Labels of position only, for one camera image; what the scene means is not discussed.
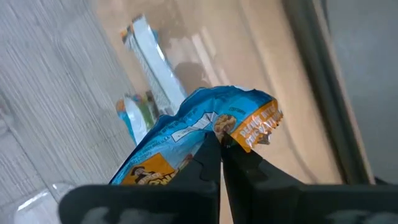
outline black frame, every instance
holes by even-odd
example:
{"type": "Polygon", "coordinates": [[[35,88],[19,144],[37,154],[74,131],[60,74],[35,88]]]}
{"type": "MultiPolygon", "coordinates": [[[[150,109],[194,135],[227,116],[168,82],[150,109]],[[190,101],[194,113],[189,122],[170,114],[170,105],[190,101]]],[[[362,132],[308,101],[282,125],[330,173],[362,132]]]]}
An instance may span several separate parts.
{"type": "Polygon", "coordinates": [[[328,131],[335,158],[347,184],[370,184],[371,180],[356,138],[349,108],[341,91],[337,69],[330,57],[325,33],[312,0],[284,0],[298,50],[328,131]]]}

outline orange label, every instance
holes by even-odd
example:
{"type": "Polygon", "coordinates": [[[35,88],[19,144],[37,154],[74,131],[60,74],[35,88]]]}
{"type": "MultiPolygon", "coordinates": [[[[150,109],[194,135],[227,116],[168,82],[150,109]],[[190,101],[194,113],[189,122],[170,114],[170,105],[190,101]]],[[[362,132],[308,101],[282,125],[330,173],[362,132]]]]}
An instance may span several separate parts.
{"type": "Polygon", "coordinates": [[[176,173],[163,156],[157,153],[142,164],[133,166],[121,184],[167,184],[176,173]]]}
{"type": "Polygon", "coordinates": [[[263,135],[271,132],[276,128],[283,114],[278,110],[278,102],[273,99],[256,110],[252,115],[248,116],[239,126],[232,132],[231,137],[237,141],[246,152],[250,152],[251,148],[263,137],[263,135]]]}

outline wooden surface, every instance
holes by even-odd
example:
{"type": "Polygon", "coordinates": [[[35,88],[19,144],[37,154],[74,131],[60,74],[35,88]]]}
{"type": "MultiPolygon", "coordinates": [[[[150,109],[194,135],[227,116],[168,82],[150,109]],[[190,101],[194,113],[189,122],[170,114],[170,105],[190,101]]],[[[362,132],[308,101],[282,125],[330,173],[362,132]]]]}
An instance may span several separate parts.
{"type": "MultiPolygon", "coordinates": [[[[146,81],[118,30],[145,14],[188,92],[239,85],[274,95],[284,111],[270,146],[256,151],[306,183],[341,183],[325,129],[279,0],[99,0],[97,14],[136,90],[146,81]]],[[[231,223],[225,188],[221,221],[231,223]]]]}

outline snack wrapper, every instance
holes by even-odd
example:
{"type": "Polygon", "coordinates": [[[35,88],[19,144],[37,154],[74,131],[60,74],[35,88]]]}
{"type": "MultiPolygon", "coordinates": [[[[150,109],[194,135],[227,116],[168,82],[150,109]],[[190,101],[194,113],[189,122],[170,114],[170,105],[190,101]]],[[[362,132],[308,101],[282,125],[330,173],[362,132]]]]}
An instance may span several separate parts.
{"type": "Polygon", "coordinates": [[[167,184],[194,157],[213,131],[229,134],[249,152],[268,143],[283,114],[277,100],[235,86],[199,88],[175,116],[163,115],[127,158],[110,184],[167,184]]]}

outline textured wall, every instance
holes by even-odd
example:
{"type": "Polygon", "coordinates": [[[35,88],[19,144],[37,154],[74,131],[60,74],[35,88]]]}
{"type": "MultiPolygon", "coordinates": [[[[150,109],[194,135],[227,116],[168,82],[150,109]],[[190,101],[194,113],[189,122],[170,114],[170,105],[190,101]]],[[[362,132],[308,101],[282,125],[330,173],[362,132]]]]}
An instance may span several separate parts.
{"type": "Polygon", "coordinates": [[[0,208],[57,182],[106,183],[134,147],[114,110],[134,90],[91,8],[0,0],[0,94],[14,117],[0,208]]]}

